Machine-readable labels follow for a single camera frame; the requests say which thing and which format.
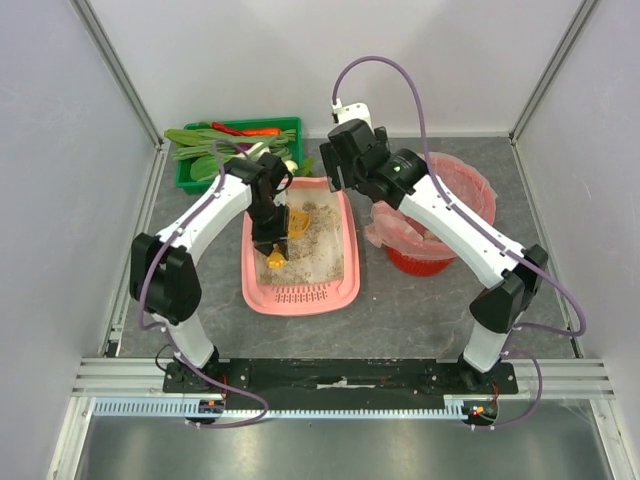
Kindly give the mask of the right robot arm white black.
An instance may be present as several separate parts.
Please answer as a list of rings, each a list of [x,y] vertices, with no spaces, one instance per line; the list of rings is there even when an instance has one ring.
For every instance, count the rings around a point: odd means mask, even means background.
[[[475,324],[458,364],[469,387],[488,379],[538,293],[547,252],[500,234],[445,187],[425,157],[391,152],[383,128],[349,120],[329,132],[320,152],[332,190],[354,189],[416,221],[476,275],[484,288],[469,306]]]

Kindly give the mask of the red trash bin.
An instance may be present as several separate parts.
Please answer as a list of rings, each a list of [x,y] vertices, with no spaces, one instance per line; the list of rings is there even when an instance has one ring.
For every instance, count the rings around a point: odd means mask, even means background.
[[[390,246],[385,247],[391,263],[400,271],[418,277],[434,276],[448,268],[457,258],[445,247],[430,247],[417,253],[404,254]]]

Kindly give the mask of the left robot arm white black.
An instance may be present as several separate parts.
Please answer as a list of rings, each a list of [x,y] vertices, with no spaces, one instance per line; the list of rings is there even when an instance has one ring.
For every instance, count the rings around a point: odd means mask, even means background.
[[[278,267],[284,265],[290,223],[285,196],[292,180],[276,155],[266,152],[257,161],[236,156],[178,220],[155,235],[134,238],[129,289],[138,302],[140,327],[162,328],[182,363],[202,370],[217,357],[197,315],[201,256],[227,224],[245,212],[254,250]]]

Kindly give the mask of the pink litter box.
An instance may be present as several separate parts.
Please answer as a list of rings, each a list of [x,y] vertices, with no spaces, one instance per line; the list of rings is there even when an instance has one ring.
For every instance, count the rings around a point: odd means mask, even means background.
[[[335,198],[339,203],[344,247],[343,278],[326,283],[299,286],[261,284],[256,275],[254,255],[258,251],[254,249],[252,243],[252,221],[248,215],[245,215],[241,253],[242,292],[245,302],[258,313],[279,316],[306,316],[325,313],[349,305],[359,292],[359,252],[354,218],[348,197],[342,191],[332,193],[329,190],[328,179],[325,177],[296,177],[286,190],[286,205],[289,196],[302,196],[304,192],[308,191],[314,198]]]

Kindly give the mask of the yellow litter scoop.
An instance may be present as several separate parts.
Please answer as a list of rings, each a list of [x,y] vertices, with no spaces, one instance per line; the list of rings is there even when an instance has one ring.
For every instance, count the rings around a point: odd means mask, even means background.
[[[288,239],[299,239],[304,236],[309,228],[311,217],[308,213],[298,210],[291,210],[288,224]],[[273,251],[267,256],[266,265],[269,269],[276,270],[284,267],[287,263],[285,255],[279,246],[275,246]]]

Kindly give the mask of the clumped litter lump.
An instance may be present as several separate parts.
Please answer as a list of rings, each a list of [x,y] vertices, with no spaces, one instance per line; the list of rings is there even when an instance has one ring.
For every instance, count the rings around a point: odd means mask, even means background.
[[[426,243],[441,243],[442,240],[428,229],[422,233],[422,240]]]

